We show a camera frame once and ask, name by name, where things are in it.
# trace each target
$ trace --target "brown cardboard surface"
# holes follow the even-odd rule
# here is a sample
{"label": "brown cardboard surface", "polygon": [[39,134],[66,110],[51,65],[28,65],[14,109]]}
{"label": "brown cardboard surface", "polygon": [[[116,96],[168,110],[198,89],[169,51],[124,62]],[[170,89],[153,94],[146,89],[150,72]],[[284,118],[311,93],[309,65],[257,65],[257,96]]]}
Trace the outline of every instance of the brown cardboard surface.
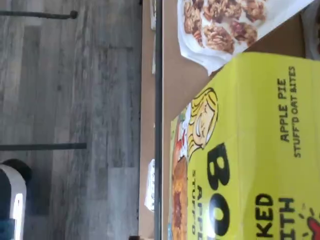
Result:
{"label": "brown cardboard surface", "polygon": [[[163,165],[162,236],[168,237],[170,122],[210,81],[207,71],[180,54],[177,36],[177,0],[163,1]],[[300,15],[294,16],[250,51],[305,56]]]}
{"label": "brown cardboard surface", "polygon": [[148,165],[155,155],[155,76],[152,60],[155,32],[151,30],[150,0],[143,0],[142,64],[141,64],[141,131],[140,131],[140,188],[139,235],[154,236],[154,214],[145,206]]}

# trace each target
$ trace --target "yellow box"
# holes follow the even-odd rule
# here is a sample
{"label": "yellow box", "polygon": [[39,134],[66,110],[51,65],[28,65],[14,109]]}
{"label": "yellow box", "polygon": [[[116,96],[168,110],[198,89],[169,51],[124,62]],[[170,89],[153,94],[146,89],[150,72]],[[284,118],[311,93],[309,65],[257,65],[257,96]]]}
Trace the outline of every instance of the yellow box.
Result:
{"label": "yellow box", "polygon": [[171,122],[168,239],[320,240],[320,62],[244,53]]}

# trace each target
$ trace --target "gray wood floor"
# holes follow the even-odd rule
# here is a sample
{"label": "gray wood floor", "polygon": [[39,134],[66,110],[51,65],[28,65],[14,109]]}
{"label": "gray wood floor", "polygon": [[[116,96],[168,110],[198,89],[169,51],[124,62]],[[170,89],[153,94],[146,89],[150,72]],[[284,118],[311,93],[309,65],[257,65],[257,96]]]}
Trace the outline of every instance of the gray wood floor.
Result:
{"label": "gray wood floor", "polygon": [[1,0],[0,144],[87,142],[87,150],[0,152],[33,170],[25,240],[125,240],[138,233],[141,6],[138,0]]}

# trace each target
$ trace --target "food product box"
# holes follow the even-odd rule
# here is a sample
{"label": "food product box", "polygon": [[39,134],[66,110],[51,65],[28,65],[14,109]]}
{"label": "food product box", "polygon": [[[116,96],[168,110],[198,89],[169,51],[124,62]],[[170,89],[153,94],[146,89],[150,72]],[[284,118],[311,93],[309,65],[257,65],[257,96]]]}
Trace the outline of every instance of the food product box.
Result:
{"label": "food product box", "polygon": [[243,53],[186,105],[168,239],[320,239],[319,75],[318,61]]}
{"label": "food product box", "polygon": [[211,74],[312,1],[178,0],[181,55]]}
{"label": "food product box", "polygon": [[309,59],[320,60],[320,0],[315,0],[301,14],[305,54]]}

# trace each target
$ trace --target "black and white object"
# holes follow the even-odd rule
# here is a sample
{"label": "black and white object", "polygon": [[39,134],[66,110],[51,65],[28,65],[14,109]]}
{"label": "black and white object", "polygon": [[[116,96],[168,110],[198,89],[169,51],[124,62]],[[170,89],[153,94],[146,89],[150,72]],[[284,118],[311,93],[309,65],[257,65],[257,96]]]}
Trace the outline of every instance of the black and white object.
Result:
{"label": "black and white object", "polygon": [[305,56],[320,61],[320,0],[315,0],[302,13]]}
{"label": "black and white object", "polygon": [[31,169],[17,159],[0,163],[0,239],[23,240]]}

